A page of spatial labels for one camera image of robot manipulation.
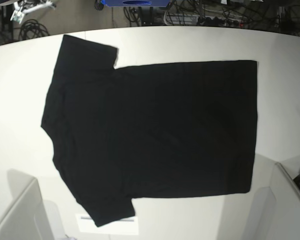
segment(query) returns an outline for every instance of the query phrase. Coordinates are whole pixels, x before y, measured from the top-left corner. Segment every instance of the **short sleeve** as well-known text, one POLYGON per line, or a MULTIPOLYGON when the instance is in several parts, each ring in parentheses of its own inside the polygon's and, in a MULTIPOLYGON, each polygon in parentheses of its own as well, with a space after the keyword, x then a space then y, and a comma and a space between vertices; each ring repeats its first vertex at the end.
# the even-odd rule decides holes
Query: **short sleeve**
POLYGON ((130 198, 113 198, 97 204, 81 203, 97 227, 135 215, 130 198))
POLYGON ((113 71, 118 49, 97 42, 64 35, 54 68, 54 75, 62 74, 81 79, 97 71, 113 71))

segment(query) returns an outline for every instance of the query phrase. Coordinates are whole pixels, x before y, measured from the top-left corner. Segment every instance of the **black t-shirt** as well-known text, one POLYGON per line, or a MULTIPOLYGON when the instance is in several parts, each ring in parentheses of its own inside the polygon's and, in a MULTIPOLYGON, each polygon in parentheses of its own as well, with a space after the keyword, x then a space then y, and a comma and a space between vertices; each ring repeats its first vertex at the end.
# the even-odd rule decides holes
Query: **black t-shirt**
POLYGON ((132 198, 247 193, 257 63, 114 69, 117 52, 65 35, 42 118, 53 162, 95 224, 134 216, 132 198))

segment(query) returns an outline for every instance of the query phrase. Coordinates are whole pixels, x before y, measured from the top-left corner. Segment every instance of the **gray floor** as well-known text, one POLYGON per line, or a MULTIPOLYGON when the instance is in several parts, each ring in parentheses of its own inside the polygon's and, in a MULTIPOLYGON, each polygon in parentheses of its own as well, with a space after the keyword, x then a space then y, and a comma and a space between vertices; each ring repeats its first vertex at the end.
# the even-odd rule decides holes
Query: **gray floor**
POLYGON ((52 0, 57 5, 28 14, 23 22, 36 19, 45 25, 51 35, 87 30, 124 28, 129 26, 122 7, 94 9, 95 0, 52 0))

